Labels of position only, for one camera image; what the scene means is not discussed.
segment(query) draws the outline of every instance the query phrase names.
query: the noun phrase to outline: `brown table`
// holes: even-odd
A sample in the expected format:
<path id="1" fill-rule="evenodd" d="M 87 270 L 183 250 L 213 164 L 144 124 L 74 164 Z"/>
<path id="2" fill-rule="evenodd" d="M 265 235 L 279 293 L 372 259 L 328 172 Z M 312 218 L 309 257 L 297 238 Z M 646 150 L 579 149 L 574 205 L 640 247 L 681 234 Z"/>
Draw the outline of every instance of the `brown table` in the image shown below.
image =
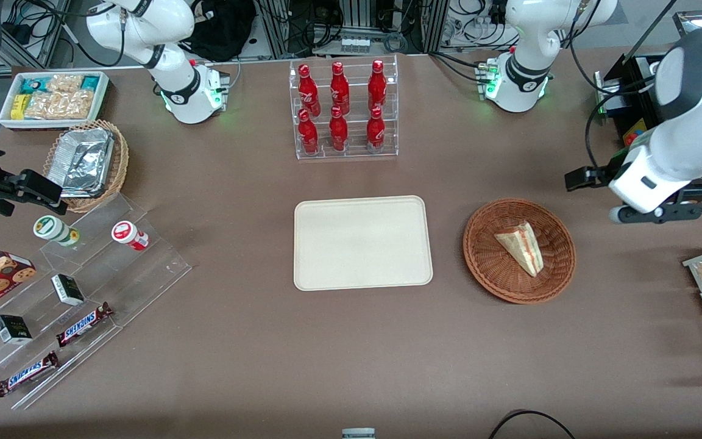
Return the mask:
<path id="1" fill-rule="evenodd" d="M 595 70 L 619 53 L 580 55 Z M 702 218 L 621 227 L 607 189 L 565 192 L 563 173 L 588 163 L 593 103 L 569 54 L 525 114 L 479 102 L 427 56 L 399 62 L 400 156 L 321 164 L 294 157 L 286 62 L 246 64 L 229 110 L 196 126 L 167 114 L 144 70 L 109 70 L 105 117 L 131 148 L 123 192 L 196 267 L 30 409 L 0 401 L 0 437 L 486 437 L 523 408 L 582 438 L 702 437 L 702 303 L 680 264 L 702 253 Z M 55 136 L 2 130 L 3 167 L 41 169 Z M 593 139 L 608 159 L 612 126 Z M 432 282 L 298 291 L 295 206 L 385 195 L 426 202 Z M 465 267 L 466 220 L 509 196 L 573 234 L 576 277 L 552 302 L 502 302 Z M 43 213 L 0 217 L 0 249 L 35 252 Z M 562 437 L 540 420 L 506 430 Z"/>

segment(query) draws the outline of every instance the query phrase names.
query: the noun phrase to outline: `wicker basket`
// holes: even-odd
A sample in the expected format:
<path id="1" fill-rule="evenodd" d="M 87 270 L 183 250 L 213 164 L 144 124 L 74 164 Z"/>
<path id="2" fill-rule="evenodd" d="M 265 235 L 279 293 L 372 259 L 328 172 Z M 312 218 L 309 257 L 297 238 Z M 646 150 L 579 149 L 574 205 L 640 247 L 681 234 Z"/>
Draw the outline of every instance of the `wicker basket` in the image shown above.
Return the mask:
<path id="1" fill-rule="evenodd" d="M 495 233 L 527 221 L 532 225 L 544 259 L 537 277 L 530 277 L 497 241 Z M 502 198 L 478 209 L 465 228 L 465 262 L 479 283 L 513 303 L 540 303 L 562 292 L 576 267 L 570 233 L 554 214 L 527 200 Z"/>
<path id="2" fill-rule="evenodd" d="M 75 213 L 85 213 L 90 211 L 90 209 L 95 208 L 96 205 L 103 202 L 103 200 L 105 200 L 107 197 L 120 191 L 121 187 L 123 186 L 123 181 L 126 179 L 126 167 L 129 164 L 129 147 L 126 145 L 126 139 L 123 138 L 121 131 L 119 131 L 115 125 L 106 122 L 105 120 L 95 120 L 93 122 L 83 123 L 76 127 L 69 128 L 69 130 L 82 131 L 90 130 L 92 128 L 104 128 L 105 130 L 109 130 L 114 133 L 115 144 L 113 145 L 113 156 L 110 159 L 110 170 L 108 171 L 108 178 L 107 182 L 105 183 L 106 189 L 105 192 L 100 195 L 100 197 L 63 198 L 63 200 L 69 206 L 68 209 Z M 53 148 L 51 148 L 50 152 L 48 153 L 48 159 L 45 160 L 45 164 L 42 166 L 42 175 L 47 176 L 48 170 L 51 169 L 53 155 L 56 152 L 58 142 L 58 138 L 55 142 L 53 142 Z"/>

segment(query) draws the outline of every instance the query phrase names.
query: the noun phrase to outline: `coca-cola bottle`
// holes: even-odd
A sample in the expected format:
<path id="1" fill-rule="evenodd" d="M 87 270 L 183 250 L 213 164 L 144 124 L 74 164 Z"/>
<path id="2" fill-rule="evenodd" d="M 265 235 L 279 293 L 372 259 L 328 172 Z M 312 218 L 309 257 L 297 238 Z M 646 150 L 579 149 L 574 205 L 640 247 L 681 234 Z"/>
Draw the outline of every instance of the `coca-cola bottle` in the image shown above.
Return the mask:
<path id="1" fill-rule="evenodd" d="M 332 120 L 329 121 L 329 132 L 332 135 L 332 147 L 337 152 L 344 152 L 349 145 L 349 125 L 343 118 L 342 109 L 332 107 Z"/>
<path id="2" fill-rule="evenodd" d="M 381 119 L 381 107 L 375 106 L 370 111 L 370 120 L 367 122 L 367 150 L 371 154 L 378 154 L 384 148 L 384 121 Z"/>
<path id="3" fill-rule="evenodd" d="M 343 74 L 343 63 L 332 62 L 332 83 L 329 84 L 332 92 L 332 105 L 340 107 L 343 115 L 351 111 L 351 97 L 349 94 L 349 80 Z"/>
<path id="4" fill-rule="evenodd" d="M 300 109 L 297 116 L 300 118 L 300 124 L 297 126 L 297 131 L 300 133 L 300 142 L 303 145 L 305 154 L 318 154 L 318 131 L 316 126 L 310 120 L 310 114 L 306 109 Z"/>
<path id="5" fill-rule="evenodd" d="M 386 78 L 384 77 L 384 62 L 380 59 L 373 61 L 373 75 L 367 83 L 367 106 L 373 111 L 376 105 L 381 108 L 386 103 Z"/>
<path id="6" fill-rule="evenodd" d="M 310 77 L 310 67 L 301 64 L 297 71 L 300 73 L 300 100 L 303 108 L 310 112 L 310 116 L 318 117 L 321 114 L 321 104 L 318 103 L 316 81 Z"/>

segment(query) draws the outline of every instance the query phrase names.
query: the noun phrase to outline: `bread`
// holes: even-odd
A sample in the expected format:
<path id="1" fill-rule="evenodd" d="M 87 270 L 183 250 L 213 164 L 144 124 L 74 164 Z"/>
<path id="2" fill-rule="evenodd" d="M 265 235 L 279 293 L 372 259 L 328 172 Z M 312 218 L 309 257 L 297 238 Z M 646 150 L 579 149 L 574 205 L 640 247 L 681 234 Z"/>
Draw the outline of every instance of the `bread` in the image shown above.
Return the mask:
<path id="1" fill-rule="evenodd" d="M 530 223 L 525 221 L 518 226 L 500 230 L 495 234 L 495 238 L 527 274 L 536 277 L 543 270 L 543 256 Z"/>

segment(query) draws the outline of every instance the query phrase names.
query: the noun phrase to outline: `container lid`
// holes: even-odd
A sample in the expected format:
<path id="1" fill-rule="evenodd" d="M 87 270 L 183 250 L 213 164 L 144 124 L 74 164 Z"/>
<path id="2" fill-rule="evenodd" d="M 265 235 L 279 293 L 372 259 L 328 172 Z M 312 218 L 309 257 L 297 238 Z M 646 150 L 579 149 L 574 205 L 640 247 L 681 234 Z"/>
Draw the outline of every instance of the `container lid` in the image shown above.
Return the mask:
<path id="1" fill-rule="evenodd" d="M 308 67 L 307 64 L 300 64 L 300 66 L 297 67 L 297 72 L 300 73 L 300 77 L 307 78 L 310 76 L 310 67 Z"/>
<path id="2" fill-rule="evenodd" d="M 34 223 L 34 234 L 45 239 L 58 236 L 64 223 L 53 215 L 42 216 Z"/>
<path id="3" fill-rule="evenodd" d="M 137 227 L 131 221 L 119 221 L 112 227 L 110 234 L 115 241 L 128 244 L 137 234 Z"/>

